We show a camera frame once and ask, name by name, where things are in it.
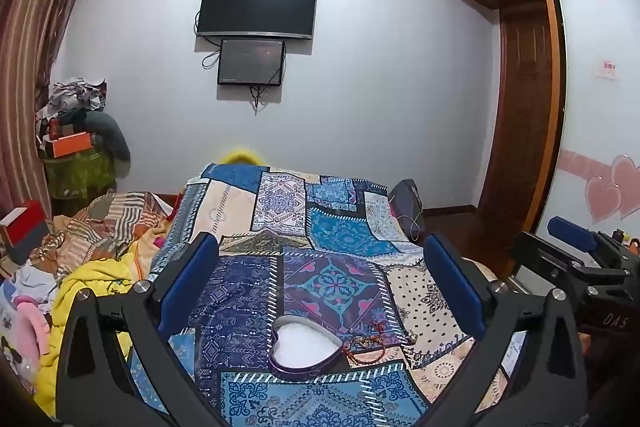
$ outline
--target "sliding door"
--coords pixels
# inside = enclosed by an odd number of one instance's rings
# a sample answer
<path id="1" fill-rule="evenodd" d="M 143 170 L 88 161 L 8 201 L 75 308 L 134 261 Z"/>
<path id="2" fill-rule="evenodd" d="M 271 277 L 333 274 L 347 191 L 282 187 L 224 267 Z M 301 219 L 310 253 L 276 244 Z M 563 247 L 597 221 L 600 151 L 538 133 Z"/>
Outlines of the sliding door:
<path id="1" fill-rule="evenodd" d="M 558 163 L 536 234 L 561 216 L 591 230 L 640 237 L 640 0 L 559 0 L 566 102 Z M 521 269 L 535 293 L 548 283 Z"/>

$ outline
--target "wooden floor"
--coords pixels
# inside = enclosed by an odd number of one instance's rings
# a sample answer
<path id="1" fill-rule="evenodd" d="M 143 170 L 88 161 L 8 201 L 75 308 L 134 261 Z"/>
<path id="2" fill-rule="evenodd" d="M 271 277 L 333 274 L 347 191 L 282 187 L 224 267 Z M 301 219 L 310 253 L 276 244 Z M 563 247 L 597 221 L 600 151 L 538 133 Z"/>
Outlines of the wooden floor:
<path id="1" fill-rule="evenodd" d="M 502 280 L 510 276 L 511 238 L 500 231 L 499 223 L 484 219 L 481 212 L 424 216 L 424 221 L 427 233 L 442 232 L 463 257 L 484 264 Z"/>

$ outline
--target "blue patterned bedspread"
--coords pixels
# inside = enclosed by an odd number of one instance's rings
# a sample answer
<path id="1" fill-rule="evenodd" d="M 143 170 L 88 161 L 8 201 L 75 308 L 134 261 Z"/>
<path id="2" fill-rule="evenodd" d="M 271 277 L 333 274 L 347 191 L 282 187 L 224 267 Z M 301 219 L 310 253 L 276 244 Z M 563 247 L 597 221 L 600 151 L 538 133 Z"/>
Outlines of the blue patterned bedspread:
<path id="1" fill-rule="evenodd" d="M 474 343 L 382 185 L 210 164 L 187 183 L 149 279 L 202 231 L 218 239 L 220 260 L 191 312 L 193 330 L 172 345 L 184 357 L 185 342 L 194 344 L 194 360 L 182 363 L 233 426 L 409 427 Z M 328 375 L 284 382 L 267 367 L 271 324 L 283 314 L 307 317 L 344 341 L 382 324 L 384 353 L 355 351 L 364 364 L 344 357 Z M 480 409 L 500 400 L 522 341 L 514 339 Z M 141 378 L 145 400 L 160 409 Z"/>

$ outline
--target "metal bolt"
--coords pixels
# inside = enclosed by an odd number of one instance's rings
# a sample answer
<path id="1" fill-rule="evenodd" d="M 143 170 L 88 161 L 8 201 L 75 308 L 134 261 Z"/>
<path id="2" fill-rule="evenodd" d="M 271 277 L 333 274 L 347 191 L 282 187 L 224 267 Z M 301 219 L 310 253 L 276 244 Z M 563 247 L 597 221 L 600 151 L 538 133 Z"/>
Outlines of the metal bolt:
<path id="1" fill-rule="evenodd" d="M 135 293 L 146 293 L 149 291 L 149 288 L 151 288 L 151 283 L 146 279 L 133 283 L 133 291 Z"/>
<path id="2" fill-rule="evenodd" d="M 89 288 L 82 288 L 78 290 L 78 293 L 76 293 L 76 299 L 78 299 L 79 301 L 84 301 L 85 299 L 88 299 L 89 295 L 91 295 L 92 293 L 93 292 Z"/>
<path id="3" fill-rule="evenodd" d="M 556 301 L 564 301 L 566 299 L 566 293 L 564 293 L 560 288 L 553 288 L 551 290 L 551 295 Z"/>
<path id="4" fill-rule="evenodd" d="M 504 281 L 498 281 L 498 280 L 491 281 L 489 283 L 489 288 L 491 288 L 492 292 L 499 293 L 500 295 L 504 295 L 509 291 L 509 287 L 507 286 L 507 283 Z"/>

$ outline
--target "wall-mounted tv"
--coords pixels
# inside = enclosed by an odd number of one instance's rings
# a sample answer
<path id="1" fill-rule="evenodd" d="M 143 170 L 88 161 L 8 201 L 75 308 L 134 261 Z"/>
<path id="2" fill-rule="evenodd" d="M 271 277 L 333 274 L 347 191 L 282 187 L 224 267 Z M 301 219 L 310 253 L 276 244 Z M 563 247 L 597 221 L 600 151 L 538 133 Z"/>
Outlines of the wall-mounted tv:
<path id="1" fill-rule="evenodd" d="M 202 0 L 200 36 L 310 39 L 316 0 Z"/>

